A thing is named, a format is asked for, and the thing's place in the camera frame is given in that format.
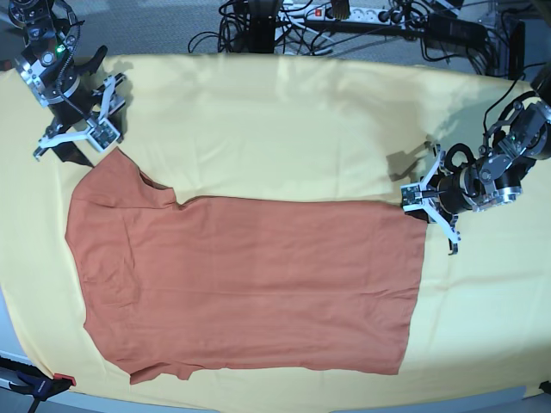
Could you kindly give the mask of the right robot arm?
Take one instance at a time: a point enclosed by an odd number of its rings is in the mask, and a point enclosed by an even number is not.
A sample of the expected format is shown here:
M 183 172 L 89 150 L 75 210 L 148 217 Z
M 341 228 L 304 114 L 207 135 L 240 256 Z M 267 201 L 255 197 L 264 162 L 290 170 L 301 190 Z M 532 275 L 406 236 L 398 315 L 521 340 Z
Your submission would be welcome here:
M 90 60 L 75 63 L 84 23 L 65 1 L 10 1 L 8 17 L 22 30 L 25 43 L 14 58 L 15 69 L 40 105 L 53 113 L 51 129 L 64 133 L 87 120 L 99 98 L 80 77 L 97 72 L 108 48 L 100 46 Z

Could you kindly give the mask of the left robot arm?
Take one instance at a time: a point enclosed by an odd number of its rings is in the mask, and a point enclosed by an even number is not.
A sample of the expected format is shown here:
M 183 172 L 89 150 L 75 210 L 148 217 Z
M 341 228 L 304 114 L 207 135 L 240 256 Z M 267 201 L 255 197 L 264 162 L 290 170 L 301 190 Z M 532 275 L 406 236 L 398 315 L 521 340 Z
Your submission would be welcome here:
M 481 212 L 515 201 L 536 161 L 550 158 L 550 64 L 530 87 L 485 130 L 479 156 L 461 143 L 449 148 L 436 180 L 436 202 L 444 214 Z

